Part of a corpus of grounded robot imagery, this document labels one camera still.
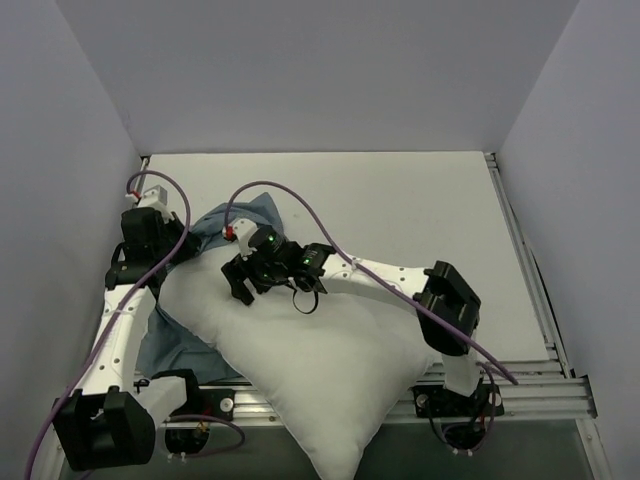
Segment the white pillow insert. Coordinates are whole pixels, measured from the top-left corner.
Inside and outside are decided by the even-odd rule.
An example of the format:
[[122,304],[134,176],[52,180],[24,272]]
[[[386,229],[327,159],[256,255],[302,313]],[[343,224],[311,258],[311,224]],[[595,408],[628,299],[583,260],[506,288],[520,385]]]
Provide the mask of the white pillow insert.
[[303,315],[290,290],[271,291],[289,296],[288,311],[259,334],[267,343],[265,366],[243,377],[265,396],[320,478],[352,479],[386,415],[439,356],[405,311],[329,294]]

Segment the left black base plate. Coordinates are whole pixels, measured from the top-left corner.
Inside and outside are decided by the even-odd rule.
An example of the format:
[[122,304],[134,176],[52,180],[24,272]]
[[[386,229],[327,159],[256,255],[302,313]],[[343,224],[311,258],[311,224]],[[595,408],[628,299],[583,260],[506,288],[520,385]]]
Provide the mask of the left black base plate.
[[166,421],[208,421],[210,418],[231,422],[234,419],[235,391],[227,388],[191,389],[186,402],[174,410]]

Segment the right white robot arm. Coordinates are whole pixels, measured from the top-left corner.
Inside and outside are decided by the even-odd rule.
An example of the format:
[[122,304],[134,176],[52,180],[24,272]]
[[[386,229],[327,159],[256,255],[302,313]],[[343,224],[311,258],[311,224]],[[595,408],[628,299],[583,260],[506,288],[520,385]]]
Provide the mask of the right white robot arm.
[[239,247],[221,268],[236,300],[249,306],[255,295],[286,287],[315,299],[348,294],[413,312],[424,341],[442,356],[447,406],[464,413],[479,402],[480,369],[469,343],[481,301],[452,265],[438,261],[431,268],[409,268],[343,258],[331,245],[301,246],[274,227],[247,219],[224,227],[222,235]]

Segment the blue-grey pillowcase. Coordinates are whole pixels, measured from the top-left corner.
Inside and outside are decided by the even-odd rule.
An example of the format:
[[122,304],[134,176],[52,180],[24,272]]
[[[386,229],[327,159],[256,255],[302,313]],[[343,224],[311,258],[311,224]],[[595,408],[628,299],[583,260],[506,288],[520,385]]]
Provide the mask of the blue-grey pillowcase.
[[259,338],[282,320],[289,296],[271,291],[249,307],[236,300],[221,272],[237,247],[222,237],[226,205],[203,215],[191,232],[202,241],[199,255],[173,266],[148,320],[137,369],[150,378],[190,369],[201,383],[256,376],[265,366],[267,343]]

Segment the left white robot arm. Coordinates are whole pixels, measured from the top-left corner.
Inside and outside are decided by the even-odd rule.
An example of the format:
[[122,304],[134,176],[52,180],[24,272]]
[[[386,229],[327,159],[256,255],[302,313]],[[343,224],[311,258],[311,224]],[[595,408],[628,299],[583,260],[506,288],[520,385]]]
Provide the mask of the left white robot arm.
[[134,385],[167,265],[192,258],[199,241],[163,207],[124,212],[121,230],[123,240],[105,275],[104,310],[88,366],[54,408],[53,427],[75,472],[148,463],[161,424],[172,415],[190,419],[203,403],[190,369],[164,371],[146,387]]

